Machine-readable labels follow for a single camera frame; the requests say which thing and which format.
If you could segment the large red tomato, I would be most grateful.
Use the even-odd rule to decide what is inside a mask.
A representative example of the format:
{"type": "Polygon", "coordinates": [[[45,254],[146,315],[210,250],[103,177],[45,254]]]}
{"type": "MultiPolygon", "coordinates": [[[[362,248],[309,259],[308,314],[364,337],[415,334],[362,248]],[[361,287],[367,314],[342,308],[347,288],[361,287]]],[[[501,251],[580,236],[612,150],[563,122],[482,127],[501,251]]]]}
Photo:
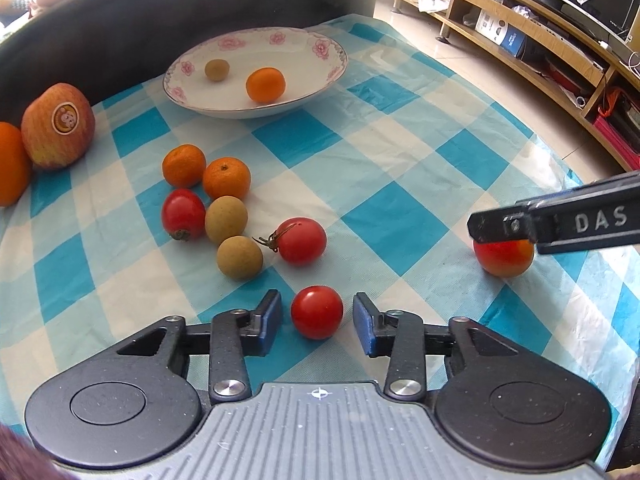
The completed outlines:
{"type": "Polygon", "coordinates": [[[535,246],[528,240],[500,243],[473,242],[475,257],[480,266],[497,278],[515,278],[532,264],[535,246]]]}

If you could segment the brown longan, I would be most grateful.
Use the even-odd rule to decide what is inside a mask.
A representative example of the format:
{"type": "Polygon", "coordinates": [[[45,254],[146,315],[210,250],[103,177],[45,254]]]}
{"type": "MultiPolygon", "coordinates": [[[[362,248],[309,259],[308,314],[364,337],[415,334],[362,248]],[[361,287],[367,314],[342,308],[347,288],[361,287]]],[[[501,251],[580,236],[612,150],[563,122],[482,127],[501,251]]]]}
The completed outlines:
{"type": "Polygon", "coordinates": [[[219,246],[229,237],[241,235],[248,222],[247,209],[239,198],[221,196],[211,203],[205,215],[205,232],[219,246]]]}
{"type": "Polygon", "coordinates": [[[206,63],[204,72],[208,80],[221,82],[228,77],[230,65],[223,58],[213,58],[206,63]]]}
{"type": "Polygon", "coordinates": [[[262,272],[264,256],[254,240],[237,235],[227,238],[219,245],[216,263],[227,278],[247,281],[262,272]]]}

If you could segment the small red cherry tomato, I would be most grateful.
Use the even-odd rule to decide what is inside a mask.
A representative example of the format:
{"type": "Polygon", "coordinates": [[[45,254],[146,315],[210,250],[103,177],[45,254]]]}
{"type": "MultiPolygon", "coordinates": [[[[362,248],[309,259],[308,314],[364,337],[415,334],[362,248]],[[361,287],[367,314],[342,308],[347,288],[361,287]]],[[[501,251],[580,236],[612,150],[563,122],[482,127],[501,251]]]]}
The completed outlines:
{"type": "Polygon", "coordinates": [[[332,337],[342,322],[343,314],[340,295],[324,285],[302,289],[291,304],[291,318],[296,330],[313,340],[332,337]]]}

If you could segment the red tomato with stem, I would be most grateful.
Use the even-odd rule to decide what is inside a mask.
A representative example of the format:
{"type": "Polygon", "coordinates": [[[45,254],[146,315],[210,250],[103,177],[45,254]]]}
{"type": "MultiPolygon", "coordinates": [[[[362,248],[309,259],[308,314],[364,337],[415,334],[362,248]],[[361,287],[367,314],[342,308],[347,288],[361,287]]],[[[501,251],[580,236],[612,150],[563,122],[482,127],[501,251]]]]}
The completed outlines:
{"type": "Polygon", "coordinates": [[[306,266],[323,255],[328,239],[316,220],[294,217],[284,220],[268,237],[254,237],[254,241],[293,266],[306,266]]]}

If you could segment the mandarin orange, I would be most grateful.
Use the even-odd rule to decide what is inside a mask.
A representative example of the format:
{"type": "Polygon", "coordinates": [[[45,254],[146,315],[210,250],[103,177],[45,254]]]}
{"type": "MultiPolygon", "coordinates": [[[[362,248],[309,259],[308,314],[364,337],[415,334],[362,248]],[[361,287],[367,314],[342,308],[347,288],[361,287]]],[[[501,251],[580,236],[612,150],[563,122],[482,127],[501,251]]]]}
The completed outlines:
{"type": "Polygon", "coordinates": [[[193,144],[173,148],[162,162],[163,177],[174,188],[192,188],[199,184],[205,168],[205,154],[193,144]]]}
{"type": "Polygon", "coordinates": [[[250,192],[250,168],[234,157],[215,159],[206,167],[202,185],[211,200],[221,196],[234,196],[244,200],[250,192]]]}

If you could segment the small mandarin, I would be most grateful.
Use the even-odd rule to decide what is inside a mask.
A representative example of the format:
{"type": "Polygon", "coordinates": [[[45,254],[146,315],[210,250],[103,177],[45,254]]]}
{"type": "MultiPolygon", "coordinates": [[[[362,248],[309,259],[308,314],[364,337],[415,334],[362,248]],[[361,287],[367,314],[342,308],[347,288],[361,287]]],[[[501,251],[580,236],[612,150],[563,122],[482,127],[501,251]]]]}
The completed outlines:
{"type": "Polygon", "coordinates": [[[248,97],[258,104],[270,104],[282,96],[286,81],[280,70],[263,67],[246,78],[245,90],[248,97]]]}

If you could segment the blue white checkered tablecloth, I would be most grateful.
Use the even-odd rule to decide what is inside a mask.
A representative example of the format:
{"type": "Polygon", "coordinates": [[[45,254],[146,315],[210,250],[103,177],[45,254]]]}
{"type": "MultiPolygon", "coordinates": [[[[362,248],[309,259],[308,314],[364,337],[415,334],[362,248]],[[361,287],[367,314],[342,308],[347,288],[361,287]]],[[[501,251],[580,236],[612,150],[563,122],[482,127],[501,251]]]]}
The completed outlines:
{"type": "Polygon", "coordinates": [[[501,281],[478,265],[471,212],[580,180],[504,107],[390,26],[349,15],[319,26],[345,75],[291,113],[217,120],[175,105],[152,79],[94,109],[85,156],[38,174],[1,213],[1,419],[15,431],[32,392],[159,318],[205,323],[326,285],[429,323],[464,315],[597,385],[612,408],[598,463],[612,460],[639,374],[639,255],[631,247],[539,256],[501,281]],[[311,266],[265,256],[247,283],[223,276],[200,238],[160,223],[176,146],[250,168],[247,233],[308,217],[328,246],[311,266]]]}

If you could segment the wooden tv shelf unit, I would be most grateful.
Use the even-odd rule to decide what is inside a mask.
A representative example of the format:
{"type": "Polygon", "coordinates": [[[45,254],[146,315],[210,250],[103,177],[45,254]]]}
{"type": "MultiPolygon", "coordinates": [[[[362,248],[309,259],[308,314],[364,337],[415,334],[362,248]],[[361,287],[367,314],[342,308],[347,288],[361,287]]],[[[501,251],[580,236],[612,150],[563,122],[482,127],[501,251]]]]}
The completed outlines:
{"type": "Polygon", "coordinates": [[[626,170],[639,167],[639,37],[621,40],[570,0],[394,0],[439,21],[552,99],[626,170]],[[526,36],[518,58],[475,30],[480,11],[526,36]]]}

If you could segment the blue white box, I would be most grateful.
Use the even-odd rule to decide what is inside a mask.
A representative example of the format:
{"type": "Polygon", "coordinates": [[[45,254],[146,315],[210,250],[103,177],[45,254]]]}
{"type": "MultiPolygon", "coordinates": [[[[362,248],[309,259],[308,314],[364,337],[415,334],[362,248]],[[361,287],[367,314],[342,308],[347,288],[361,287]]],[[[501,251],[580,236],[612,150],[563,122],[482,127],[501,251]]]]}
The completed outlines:
{"type": "Polygon", "coordinates": [[[518,58],[525,47],[526,36],[520,30],[485,10],[480,11],[475,30],[514,58],[518,58]]]}

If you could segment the white floral porcelain plate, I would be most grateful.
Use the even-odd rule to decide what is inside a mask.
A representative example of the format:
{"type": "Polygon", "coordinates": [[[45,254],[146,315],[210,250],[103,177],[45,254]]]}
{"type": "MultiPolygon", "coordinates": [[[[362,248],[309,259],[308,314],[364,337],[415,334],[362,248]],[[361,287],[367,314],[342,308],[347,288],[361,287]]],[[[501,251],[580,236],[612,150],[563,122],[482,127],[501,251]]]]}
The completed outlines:
{"type": "Polygon", "coordinates": [[[258,27],[228,32],[187,50],[166,70],[172,102],[215,118],[248,119],[294,110],[346,73],[335,40],[306,29],[258,27]]]}

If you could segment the brown longan in plate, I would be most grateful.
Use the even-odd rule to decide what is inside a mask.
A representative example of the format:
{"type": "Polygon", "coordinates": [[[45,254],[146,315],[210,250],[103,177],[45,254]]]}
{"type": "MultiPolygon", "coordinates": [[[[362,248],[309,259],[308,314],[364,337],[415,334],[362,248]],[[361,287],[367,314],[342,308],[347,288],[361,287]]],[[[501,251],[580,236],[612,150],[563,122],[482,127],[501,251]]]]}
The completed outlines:
{"type": "Polygon", "coordinates": [[[228,77],[230,65],[223,58],[213,58],[206,63],[204,72],[208,80],[221,82],[228,77]]]}

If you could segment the large orange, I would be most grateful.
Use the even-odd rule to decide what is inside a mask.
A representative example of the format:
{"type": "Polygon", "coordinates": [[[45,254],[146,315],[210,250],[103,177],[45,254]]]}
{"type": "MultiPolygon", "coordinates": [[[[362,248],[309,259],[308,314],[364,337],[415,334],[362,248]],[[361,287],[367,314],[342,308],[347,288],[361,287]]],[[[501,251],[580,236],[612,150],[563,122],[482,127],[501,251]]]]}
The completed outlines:
{"type": "Polygon", "coordinates": [[[32,161],[24,147],[21,130],[0,124],[0,206],[14,205],[32,180],[32,161]]]}

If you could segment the red apple with sticker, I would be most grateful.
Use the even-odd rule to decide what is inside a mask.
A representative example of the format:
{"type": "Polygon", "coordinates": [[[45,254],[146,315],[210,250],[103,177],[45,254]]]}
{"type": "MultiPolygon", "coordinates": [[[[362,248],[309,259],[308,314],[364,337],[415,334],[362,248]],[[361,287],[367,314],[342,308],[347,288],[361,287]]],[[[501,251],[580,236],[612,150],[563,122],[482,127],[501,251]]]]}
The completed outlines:
{"type": "Polygon", "coordinates": [[[25,150],[43,170],[70,166],[86,154],[96,131],[88,99],[71,84],[59,82],[24,111],[21,132],[25,150]]]}

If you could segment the dark coffee table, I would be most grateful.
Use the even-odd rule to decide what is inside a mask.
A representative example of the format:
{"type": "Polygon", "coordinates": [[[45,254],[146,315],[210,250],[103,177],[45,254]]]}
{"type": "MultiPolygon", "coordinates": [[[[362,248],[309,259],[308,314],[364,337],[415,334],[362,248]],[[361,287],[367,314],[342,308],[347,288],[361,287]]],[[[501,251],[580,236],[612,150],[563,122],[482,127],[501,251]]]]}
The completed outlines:
{"type": "Polygon", "coordinates": [[[308,27],[373,13],[375,0],[65,0],[1,44],[1,118],[58,82],[93,104],[160,76],[200,42],[259,26],[308,27]]]}

